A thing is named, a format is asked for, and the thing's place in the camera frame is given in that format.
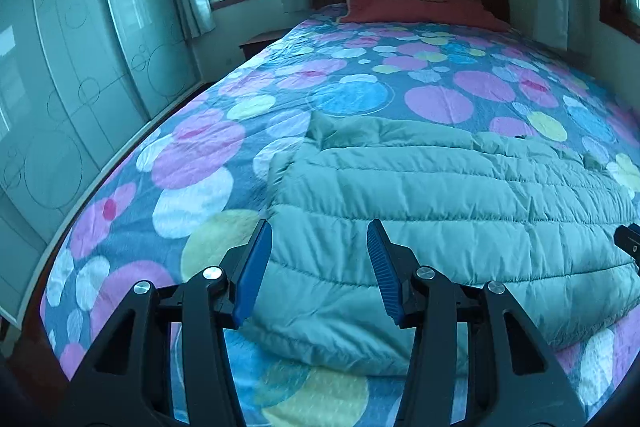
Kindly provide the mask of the red blanket at headboard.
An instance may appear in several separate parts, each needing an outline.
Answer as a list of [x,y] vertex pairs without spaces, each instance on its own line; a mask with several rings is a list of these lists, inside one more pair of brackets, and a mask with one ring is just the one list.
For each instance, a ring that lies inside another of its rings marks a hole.
[[477,0],[347,0],[340,23],[438,23],[507,31],[510,25]]

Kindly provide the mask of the colourful dotted bedspread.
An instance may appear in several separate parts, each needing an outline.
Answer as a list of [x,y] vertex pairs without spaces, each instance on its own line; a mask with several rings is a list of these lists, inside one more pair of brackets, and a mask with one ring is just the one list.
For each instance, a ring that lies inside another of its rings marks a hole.
[[[267,220],[273,142],[304,136],[317,113],[417,120],[538,138],[592,156],[639,217],[639,116],[596,80],[515,30],[340,23],[330,5],[198,95],[154,130],[96,191],[64,239],[40,317],[72,376],[135,283],[180,284],[216,265]],[[405,373],[305,364],[226,336],[251,426],[387,426]],[[553,348],[593,415],[639,350],[639,303],[580,343]]]

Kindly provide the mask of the glossy white wardrobe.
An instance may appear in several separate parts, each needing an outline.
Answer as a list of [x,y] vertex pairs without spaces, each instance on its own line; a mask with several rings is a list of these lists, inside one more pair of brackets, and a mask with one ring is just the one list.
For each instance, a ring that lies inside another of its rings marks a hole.
[[176,0],[1,0],[1,314],[104,168],[198,83]]

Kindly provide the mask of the light green puffer jacket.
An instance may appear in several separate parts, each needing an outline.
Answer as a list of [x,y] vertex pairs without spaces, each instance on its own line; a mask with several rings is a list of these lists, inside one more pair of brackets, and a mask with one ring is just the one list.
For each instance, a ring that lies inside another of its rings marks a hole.
[[405,373],[412,335],[383,307],[367,252],[373,220],[454,283],[506,285],[553,348],[638,306],[636,262],[613,241],[636,207],[590,155],[538,138],[317,113],[304,136],[255,160],[273,243],[242,333],[279,357]]

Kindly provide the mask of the dark wooden nightstand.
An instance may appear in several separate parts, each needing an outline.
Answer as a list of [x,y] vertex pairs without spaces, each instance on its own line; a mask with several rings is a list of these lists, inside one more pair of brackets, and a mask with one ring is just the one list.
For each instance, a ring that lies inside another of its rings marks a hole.
[[259,35],[250,37],[248,40],[239,45],[239,48],[243,53],[244,60],[250,60],[252,57],[262,52],[262,50],[267,46],[270,46],[270,44],[273,44],[274,42],[286,36],[290,31],[290,28],[277,29],[262,32]]

